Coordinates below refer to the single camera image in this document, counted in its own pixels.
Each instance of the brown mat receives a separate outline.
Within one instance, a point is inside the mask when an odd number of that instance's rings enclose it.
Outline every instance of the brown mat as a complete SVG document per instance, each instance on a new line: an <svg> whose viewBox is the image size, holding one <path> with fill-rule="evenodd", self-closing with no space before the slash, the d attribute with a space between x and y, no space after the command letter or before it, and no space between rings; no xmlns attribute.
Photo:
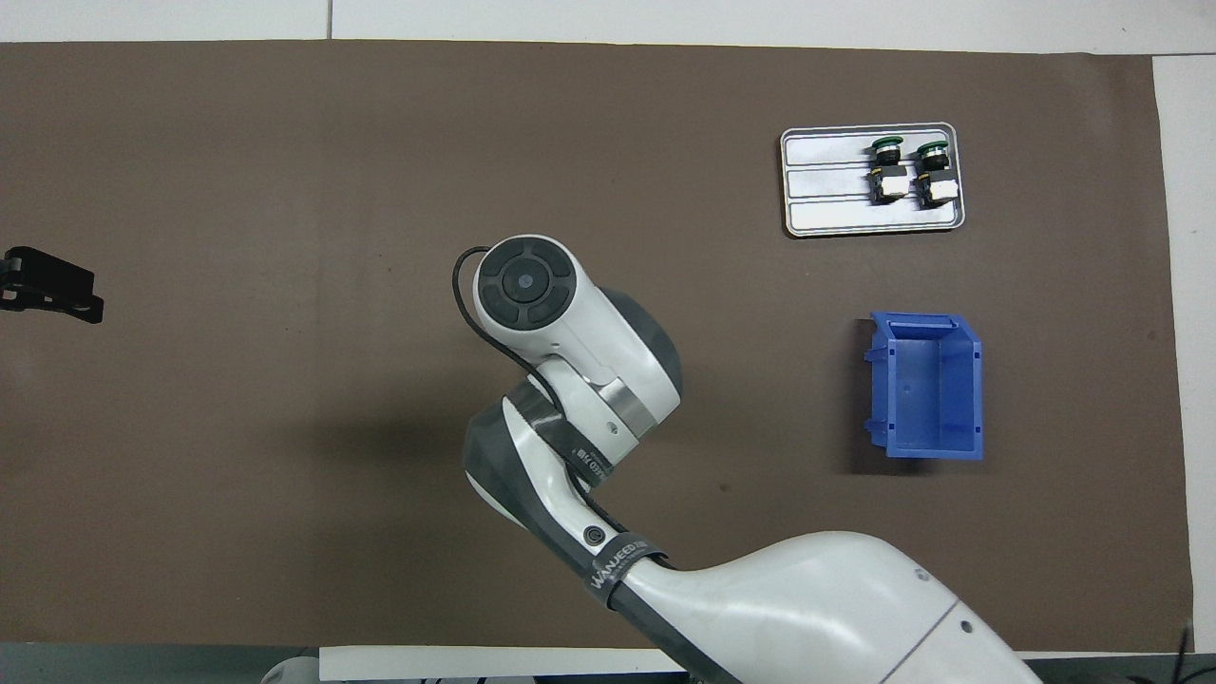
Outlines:
<svg viewBox="0 0 1216 684"><path fill-rule="evenodd" d="M784 236L784 129L919 120L958 129L964 226ZM523 231L683 355L601 494L677 565L868 532L1018 649L1189 612L1147 57L2 45L0 125L2 247L107 299L0 315L2 640L646 645L460 467L519 374L449 269ZM984 340L983 462L868 445L874 309Z"/></svg>

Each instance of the metal tray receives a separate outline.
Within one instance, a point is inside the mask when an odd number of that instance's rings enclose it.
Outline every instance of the metal tray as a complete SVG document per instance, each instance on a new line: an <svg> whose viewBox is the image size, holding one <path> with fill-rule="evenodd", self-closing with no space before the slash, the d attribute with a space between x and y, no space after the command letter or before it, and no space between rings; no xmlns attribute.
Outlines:
<svg viewBox="0 0 1216 684"><path fill-rule="evenodd" d="M950 164L958 174L958 198L925 209L913 187L890 204L869 198L867 173L873 163L869 145L884 135L903 136L901 146L910 176L916 176L916 148L946 140ZM963 223L963 172L958 136L945 122L884 125L792 128L781 135L786 230L795 237L950 230Z"/></svg>

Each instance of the blue plastic storage bin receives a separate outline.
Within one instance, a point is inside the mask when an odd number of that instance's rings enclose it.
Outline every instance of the blue plastic storage bin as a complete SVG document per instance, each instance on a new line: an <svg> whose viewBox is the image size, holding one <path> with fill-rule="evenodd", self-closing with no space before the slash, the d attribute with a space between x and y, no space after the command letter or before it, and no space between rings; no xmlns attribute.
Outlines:
<svg viewBox="0 0 1216 684"><path fill-rule="evenodd" d="M871 441L897 459L984 458L984 355L963 316L874 312Z"/></svg>

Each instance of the logo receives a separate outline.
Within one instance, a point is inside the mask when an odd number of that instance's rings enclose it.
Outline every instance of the logo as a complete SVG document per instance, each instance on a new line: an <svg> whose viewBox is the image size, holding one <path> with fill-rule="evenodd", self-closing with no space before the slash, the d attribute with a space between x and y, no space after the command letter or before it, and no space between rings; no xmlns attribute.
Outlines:
<svg viewBox="0 0 1216 684"><path fill-rule="evenodd" d="M602 589L604 582L617 579L617 571L620 570L621 564L634 556L637 551L646 550L649 546L651 545L646 542L631 542L621 546L619 551L608 559L608 562L603 564L603 567L597 570L591 576L591 587L595 589Z"/></svg>
<svg viewBox="0 0 1216 684"><path fill-rule="evenodd" d="M604 466L599 462L599 459L587 453L586 449L575 449L574 455L578 456L580 461L586 464L587 467L591 469L591 472L598 475L601 478L608 477L608 473L604 472Z"/></svg>

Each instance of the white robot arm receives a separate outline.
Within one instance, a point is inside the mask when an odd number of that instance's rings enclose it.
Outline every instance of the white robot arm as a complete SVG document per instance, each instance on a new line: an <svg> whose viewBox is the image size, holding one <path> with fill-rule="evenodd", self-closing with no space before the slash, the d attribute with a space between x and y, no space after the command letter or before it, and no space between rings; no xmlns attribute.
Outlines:
<svg viewBox="0 0 1216 684"><path fill-rule="evenodd" d="M716 567L669 566L587 494L680 403L666 333L540 235L490 250L474 291L485 332L535 374L471 421L469 482L692 674L711 684L1038 682L945 585L873 537L820 532Z"/></svg>

